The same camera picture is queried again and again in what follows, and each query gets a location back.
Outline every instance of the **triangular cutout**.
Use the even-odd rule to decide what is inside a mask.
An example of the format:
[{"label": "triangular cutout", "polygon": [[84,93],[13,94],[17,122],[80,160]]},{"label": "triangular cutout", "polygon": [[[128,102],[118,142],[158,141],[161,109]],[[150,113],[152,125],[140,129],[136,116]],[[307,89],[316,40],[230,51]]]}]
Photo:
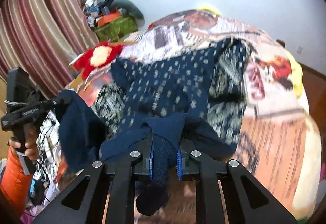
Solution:
[{"label": "triangular cutout", "polygon": [[241,176],[241,181],[252,209],[268,204],[268,198],[245,175]]},{"label": "triangular cutout", "polygon": [[78,210],[82,204],[90,178],[86,176],[82,181],[62,200],[61,204]]}]

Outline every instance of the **orange sleeve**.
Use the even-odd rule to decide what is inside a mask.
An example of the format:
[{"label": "orange sleeve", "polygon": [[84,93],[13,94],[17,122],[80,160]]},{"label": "orange sleeve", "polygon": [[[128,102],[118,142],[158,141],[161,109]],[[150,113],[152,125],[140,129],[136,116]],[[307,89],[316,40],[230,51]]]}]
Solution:
[{"label": "orange sleeve", "polygon": [[24,175],[22,166],[11,148],[8,151],[8,160],[0,184],[0,189],[11,208],[21,216],[25,210],[26,197],[33,175]]}]

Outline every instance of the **electrical outlet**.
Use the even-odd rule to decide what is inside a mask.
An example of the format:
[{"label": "electrical outlet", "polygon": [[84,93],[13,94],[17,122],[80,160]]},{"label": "electrical outlet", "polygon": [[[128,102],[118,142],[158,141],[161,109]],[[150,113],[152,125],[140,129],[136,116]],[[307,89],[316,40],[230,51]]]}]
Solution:
[{"label": "electrical outlet", "polygon": [[304,49],[304,48],[302,48],[300,45],[297,46],[297,52],[298,52],[299,54],[302,53],[303,49]]}]

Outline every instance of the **hand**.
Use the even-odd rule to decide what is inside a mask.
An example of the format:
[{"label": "hand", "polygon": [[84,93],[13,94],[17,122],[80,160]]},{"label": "hand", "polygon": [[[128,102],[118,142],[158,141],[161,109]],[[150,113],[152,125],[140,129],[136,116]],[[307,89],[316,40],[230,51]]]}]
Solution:
[{"label": "hand", "polygon": [[[25,155],[30,158],[30,160],[35,161],[39,157],[39,150],[36,145],[36,127],[30,126],[29,135],[26,137],[25,147]],[[14,137],[9,139],[9,145],[13,154],[17,155],[15,148],[20,148],[21,144]]]}]

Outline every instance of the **curtain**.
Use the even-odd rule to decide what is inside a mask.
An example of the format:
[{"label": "curtain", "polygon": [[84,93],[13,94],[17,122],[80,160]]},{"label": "curtain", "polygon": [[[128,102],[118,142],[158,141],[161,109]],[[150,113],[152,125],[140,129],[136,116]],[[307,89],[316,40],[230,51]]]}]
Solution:
[{"label": "curtain", "polygon": [[5,0],[0,9],[0,76],[20,66],[53,97],[72,77],[68,64],[98,39],[85,20],[85,0]]}]

